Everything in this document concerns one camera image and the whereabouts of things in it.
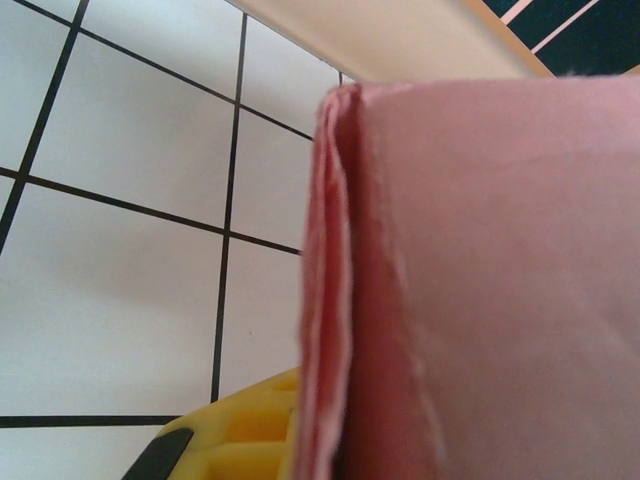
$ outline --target white wall tile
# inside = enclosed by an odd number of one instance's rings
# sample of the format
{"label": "white wall tile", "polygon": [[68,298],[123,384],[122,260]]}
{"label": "white wall tile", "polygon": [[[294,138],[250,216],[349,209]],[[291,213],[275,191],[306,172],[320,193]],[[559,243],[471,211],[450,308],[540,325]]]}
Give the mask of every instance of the white wall tile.
{"label": "white wall tile", "polygon": [[0,429],[0,478],[114,480],[160,427]]}
{"label": "white wall tile", "polygon": [[0,166],[17,170],[69,29],[0,2]]}
{"label": "white wall tile", "polygon": [[250,19],[242,103],[308,135],[338,71],[261,23]]}
{"label": "white wall tile", "polygon": [[310,174],[309,140],[241,112],[232,229],[301,248]]}
{"label": "white wall tile", "polygon": [[0,218],[11,193],[11,187],[13,187],[13,179],[0,176]]}
{"label": "white wall tile", "polygon": [[220,396],[298,365],[300,257],[229,246]]}
{"label": "white wall tile", "polygon": [[241,24],[223,0],[91,0],[82,26],[233,98]]}
{"label": "white wall tile", "polygon": [[233,106],[87,37],[32,174],[221,226]]}
{"label": "white wall tile", "polygon": [[0,256],[3,415],[209,401],[217,234],[27,185]]}
{"label": "white wall tile", "polygon": [[80,0],[29,0],[34,5],[58,15],[65,20],[73,20]]}

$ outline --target tiled floor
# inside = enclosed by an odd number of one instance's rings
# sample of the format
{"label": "tiled floor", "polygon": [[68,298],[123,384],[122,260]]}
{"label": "tiled floor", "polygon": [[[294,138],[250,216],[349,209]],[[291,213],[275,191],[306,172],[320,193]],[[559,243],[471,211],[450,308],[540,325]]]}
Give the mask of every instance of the tiled floor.
{"label": "tiled floor", "polygon": [[3,0],[0,65],[0,478],[119,478],[296,365],[340,76],[222,0]]}

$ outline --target pink stripe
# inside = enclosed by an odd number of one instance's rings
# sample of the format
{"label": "pink stripe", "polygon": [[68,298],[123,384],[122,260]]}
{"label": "pink stripe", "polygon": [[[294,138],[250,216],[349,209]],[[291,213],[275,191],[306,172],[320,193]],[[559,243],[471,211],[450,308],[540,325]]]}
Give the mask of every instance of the pink stripe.
{"label": "pink stripe", "polygon": [[591,0],[589,3],[587,3],[584,7],[582,7],[580,10],[578,10],[576,13],[574,13],[573,15],[571,15],[562,25],[560,25],[558,28],[556,28],[553,32],[551,32],[547,38],[545,38],[544,40],[542,40],[538,45],[536,45],[535,47],[533,47],[531,49],[532,53],[537,53],[538,50],[540,50],[542,47],[544,47],[547,43],[549,43],[551,40],[553,40],[560,32],[562,32],[565,28],[567,28],[569,25],[571,25],[573,22],[575,22],[578,18],[580,18],[580,16],[585,13],[587,10],[589,10],[591,7],[593,7],[596,3],[598,3],[600,0]]}
{"label": "pink stripe", "polygon": [[511,7],[509,10],[507,10],[507,13],[505,13],[502,17],[500,17],[500,20],[502,20],[502,22],[505,25],[509,25],[509,22],[511,20],[513,20],[514,18],[516,18],[516,16],[525,8],[527,8],[527,6],[533,2],[533,0],[518,0],[513,7]]}

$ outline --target beige surface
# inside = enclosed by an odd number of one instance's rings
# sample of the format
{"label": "beige surface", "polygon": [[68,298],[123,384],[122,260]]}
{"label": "beige surface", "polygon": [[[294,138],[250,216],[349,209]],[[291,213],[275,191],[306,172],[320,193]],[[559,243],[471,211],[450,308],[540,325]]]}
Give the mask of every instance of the beige surface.
{"label": "beige surface", "polygon": [[232,0],[360,80],[536,73],[462,0]]}

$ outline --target black grout line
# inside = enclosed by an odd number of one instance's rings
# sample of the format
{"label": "black grout line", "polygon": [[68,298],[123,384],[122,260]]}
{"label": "black grout line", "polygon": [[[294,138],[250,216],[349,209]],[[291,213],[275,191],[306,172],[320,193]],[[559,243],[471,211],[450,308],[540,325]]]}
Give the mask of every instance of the black grout line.
{"label": "black grout line", "polygon": [[190,220],[185,217],[181,217],[179,215],[174,215],[172,213],[162,212],[160,210],[155,210],[149,207],[143,207],[141,205],[137,205],[135,203],[126,202],[124,200],[119,200],[117,198],[108,197],[106,195],[101,195],[99,193],[89,192],[87,190],[82,190],[80,188],[71,187],[69,185],[63,185],[61,183],[52,182],[51,180],[47,180],[40,177],[34,177],[29,175],[28,183],[32,183],[34,185],[38,185],[40,187],[46,187],[51,190],[56,190],[58,192],[68,193],[70,195],[74,195],[76,197],[86,198],[87,200],[94,200],[100,203],[106,203],[107,205],[112,205],[114,207],[124,208],[126,210],[131,210],[133,212],[142,213],[145,215],[149,215],[151,217],[161,218],[163,220],[169,220],[170,222],[179,223],[182,225],[187,225],[189,227],[198,228],[200,230],[206,230],[208,232],[214,232],[222,235],[224,233],[223,229],[220,227],[215,227],[213,225],[209,225],[207,223],[198,222],[197,220]]}
{"label": "black grout line", "polygon": [[229,232],[229,236],[231,238],[235,238],[236,240],[242,240],[247,243],[253,243],[255,245],[261,245],[263,247],[268,247],[273,250],[280,250],[281,252],[291,253],[292,255],[300,255],[302,252],[297,248],[287,247],[286,245],[282,245],[281,243],[270,242],[269,240],[264,240],[262,238],[252,237],[251,235],[245,235],[244,233],[238,232]]}
{"label": "black grout line", "polygon": [[[12,172],[11,170],[0,167],[0,175],[10,177],[10,178],[15,178],[17,174],[15,172]],[[209,225],[208,223],[199,222],[197,220],[191,220],[189,218],[181,217],[179,215],[174,215],[172,213],[163,212],[161,210],[144,207],[142,205],[138,205],[135,203],[126,202],[124,200],[109,197],[107,195],[101,195],[99,193],[90,192],[88,190],[83,190],[81,188],[71,187],[69,185],[64,185],[62,183],[47,180],[45,178],[29,175],[29,177],[27,178],[27,183],[38,185],[39,187],[48,188],[50,190],[55,190],[57,192],[73,195],[75,197],[81,197],[87,200],[92,200],[95,202],[111,205],[113,207],[118,207],[125,210],[130,210],[132,212],[141,213],[143,215],[149,215],[151,217],[160,218],[162,220],[168,220],[173,223],[186,225],[188,227],[197,228],[199,230],[205,230],[207,232],[213,232],[219,235],[225,234],[225,229],[221,227]],[[262,238],[252,237],[251,235],[245,235],[243,233],[233,232],[233,231],[229,231],[228,235],[232,238],[242,240],[247,243],[261,245],[263,247],[268,247],[273,250],[279,250],[285,253],[291,253],[293,255],[300,255],[300,250],[293,247],[289,247],[287,245],[282,245],[280,243],[270,242],[269,240],[264,240]]]}
{"label": "black grout line", "polygon": [[16,178],[18,176],[18,172],[14,172],[13,170],[9,170],[8,168],[0,167],[0,175],[3,177]]}
{"label": "black grout line", "polygon": [[54,20],[58,23],[61,23],[62,25],[66,25],[67,27],[71,26],[71,22],[68,20],[65,20],[62,17],[59,17],[58,15],[48,12],[47,10],[45,10],[42,7],[39,7],[37,5],[34,5],[31,2],[27,2],[26,0],[13,0],[14,2],[22,5],[23,7],[27,7],[29,10],[33,10],[34,12],[39,13],[40,15],[44,15],[47,18],[50,18],[51,20]]}
{"label": "black grout line", "polygon": [[156,70],[160,70],[163,73],[166,73],[167,75],[176,78],[178,80],[182,80],[183,82],[191,85],[192,87],[195,87],[199,90],[202,90],[204,92],[207,92],[210,95],[213,95],[214,97],[218,97],[221,100],[224,100],[226,102],[229,103],[233,103],[233,99],[227,97],[226,95],[220,93],[220,92],[216,92],[215,90],[199,83],[196,82],[195,80],[191,80],[188,77],[185,77],[184,75],[179,74],[178,72],[174,72],[173,70],[164,67],[162,65],[160,65],[159,63],[156,63],[152,60],[149,60],[148,58],[143,57],[142,55],[138,55],[137,53],[132,52],[131,50],[121,47],[120,45],[118,45],[117,43],[113,43],[110,40],[107,40],[104,37],[101,37],[100,35],[96,35],[95,33],[90,32],[89,30],[85,30],[84,28],[80,29],[80,33],[82,33],[83,35],[91,38],[92,40],[95,40],[96,42],[99,42],[103,45],[106,45],[107,47],[113,48],[114,50],[117,50],[118,52],[127,55],[131,58],[134,58],[136,60],[138,60],[139,62],[144,63],[145,65],[149,65],[150,67],[155,68]]}
{"label": "black grout line", "polygon": [[293,128],[293,127],[291,127],[291,126],[289,126],[289,125],[287,125],[285,123],[282,123],[281,121],[276,120],[275,118],[270,117],[269,115],[265,115],[264,113],[259,112],[258,110],[254,110],[253,108],[248,107],[246,105],[242,105],[242,104],[240,104],[240,108],[242,110],[245,110],[245,111],[247,111],[249,113],[254,114],[257,117],[260,117],[260,118],[262,118],[264,120],[267,120],[268,122],[271,122],[274,125],[277,125],[277,126],[279,126],[281,128],[284,128],[285,130],[288,130],[291,133],[295,133],[296,135],[299,135],[302,138],[306,138],[307,140],[312,140],[313,141],[313,137],[311,135],[308,135],[308,134],[306,134],[304,132],[301,132],[297,128]]}
{"label": "black grout line", "polygon": [[225,235],[222,239],[222,255],[220,259],[220,280],[218,283],[218,312],[216,316],[215,338],[213,346],[213,368],[211,372],[211,401],[218,400],[220,394],[220,364],[222,361],[222,335],[224,330],[224,305],[227,293],[227,269],[229,266],[229,242],[231,231],[231,207],[233,204],[233,182],[236,169],[236,152],[238,149],[238,127],[240,124],[240,100],[242,97],[242,77],[244,74],[244,51],[247,42],[246,13],[242,14],[240,30],[240,51],[238,54],[238,72],[236,78],[236,97],[233,109],[233,130],[229,151],[229,177],[227,179],[227,200],[224,212]]}
{"label": "black grout line", "polygon": [[36,124],[33,127],[33,131],[31,132],[31,138],[29,138],[27,149],[25,150],[24,157],[22,157],[22,163],[20,164],[18,176],[16,177],[16,181],[13,184],[13,188],[11,189],[11,193],[9,194],[9,199],[7,200],[7,205],[4,209],[4,213],[2,214],[2,218],[0,219],[0,255],[2,254],[2,250],[7,241],[9,229],[11,228],[11,223],[13,222],[13,218],[16,215],[16,210],[18,209],[18,204],[20,203],[20,198],[22,197],[22,192],[24,191],[27,176],[29,175],[29,171],[31,170],[31,166],[33,165],[33,160],[35,159],[36,152],[38,151],[38,146],[40,145],[42,134],[44,133],[44,129],[47,126],[47,121],[49,120],[49,115],[51,114],[53,103],[56,100],[58,89],[60,88],[60,84],[62,83],[62,77],[67,68],[67,65],[69,64],[71,51],[73,50],[73,45],[75,44],[76,38],[78,37],[80,24],[82,23],[82,18],[87,11],[88,4],[89,0],[80,0],[80,3],[76,10],[76,14],[73,17],[73,22],[71,23],[69,34],[67,35],[67,39],[64,42],[64,46],[62,47],[60,58],[58,59],[58,63],[53,72],[51,82],[49,83],[49,88],[47,89],[44,101],[42,102],[42,107],[40,108],[40,112],[38,113]]}
{"label": "black grout line", "polygon": [[0,428],[128,427],[166,425],[176,415],[34,415],[0,416]]}
{"label": "black grout line", "polygon": [[[202,91],[204,91],[206,93],[209,93],[210,95],[213,95],[213,96],[215,96],[215,97],[217,97],[217,98],[219,98],[221,100],[224,100],[224,101],[229,102],[229,103],[234,103],[234,104],[236,102],[236,100],[234,100],[232,98],[229,98],[228,96],[226,96],[226,95],[224,95],[224,94],[222,94],[220,92],[217,92],[217,91],[213,90],[212,88],[207,87],[206,85],[203,85],[203,84],[201,84],[199,82],[196,82],[195,80],[191,80],[190,78],[185,77],[184,75],[181,75],[181,74],[179,74],[179,73],[177,73],[177,72],[175,72],[175,71],[173,71],[173,70],[171,70],[171,69],[169,69],[169,68],[167,68],[167,67],[165,67],[163,65],[160,65],[159,63],[156,63],[156,62],[154,62],[152,60],[149,60],[149,59],[143,57],[142,55],[138,55],[137,53],[132,52],[131,50],[129,50],[127,48],[124,48],[124,47],[122,47],[122,46],[120,46],[120,45],[118,45],[116,43],[113,43],[112,41],[107,40],[106,38],[101,37],[100,35],[96,35],[95,33],[92,33],[89,30],[85,30],[84,28],[81,28],[80,29],[80,33],[82,33],[83,35],[91,38],[92,40],[95,40],[95,41],[97,41],[99,43],[102,43],[103,45],[106,45],[107,47],[113,48],[114,50],[117,50],[118,52],[120,52],[120,53],[122,53],[124,55],[127,55],[127,56],[129,56],[131,58],[134,58],[134,59],[138,60],[139,62],[142,62],[142,63],[144,63],[146,65],[149,65],[152,68],[160,70],[161,72],[166,73],[167,75],[169,75],[171,77],[174,77],[174,78],[176,78],[178,80],[181,80],[181,81],[191,85],[192,87],[195,87],[195,88],[197,88],[199,90],[202,90]],[[311,137],[310,135],[307,135],[306,133],[301,132],[300,130],[298,130],[296,128],[293,128],[293,127],[291,127],[291,126],[289,126],[289,125],[287,125],[285,123],[282,123],[279,120],[276,120],[275,118],[270,117],[269,115],[266,115],[266,114],[264,114],[262,112],[258,112],[257,110],[254,110],[251,107],[248,107],[246,105],[240,105],[240,108],[242,108],[243,110],[246,110],[248,112],[251,112],[254,115],[257,115],[260,118],[263,118],[263,119],[273,123],[274,125],[278,125],[279,127],[284,128],[285,130],[293,132],[296,135],[300,135],[301,137],[304,137],[307,140],[313,140],[313,137]]]}

